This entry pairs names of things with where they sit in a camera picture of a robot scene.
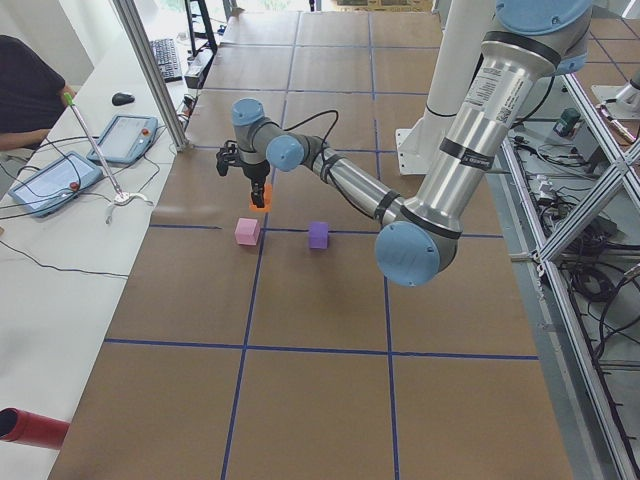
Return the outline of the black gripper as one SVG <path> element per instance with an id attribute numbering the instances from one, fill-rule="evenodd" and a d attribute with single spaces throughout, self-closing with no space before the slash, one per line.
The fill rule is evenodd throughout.
<path id="1" fill-rule="evenodd" d="M 251 202 L 255 207 L 265 207 L 265 182 L 270 173 L 270 163 L 246 163 L 243 167 L 244 175 L 251 182 Z"/>

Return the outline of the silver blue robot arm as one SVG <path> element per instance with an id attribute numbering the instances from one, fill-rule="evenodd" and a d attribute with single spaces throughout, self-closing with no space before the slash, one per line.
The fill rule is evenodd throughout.
<path id="1" fill-rule="evenodd" d="M 424 155 L 418 192 L 404 198 L 326 140 L 281 128 L 253 98 L 231 110 L 236 164 L 262 201 L 272 169 L 305 166 L 357 210 L 378 221 L 377 265 L 415 287 L 447 268 L 461 216 L 537 81 L 580 69 L 592 17 L 588 1 L 455 1 L 449 7 L 431 93 L 453 101 L 447 131 Z"/>

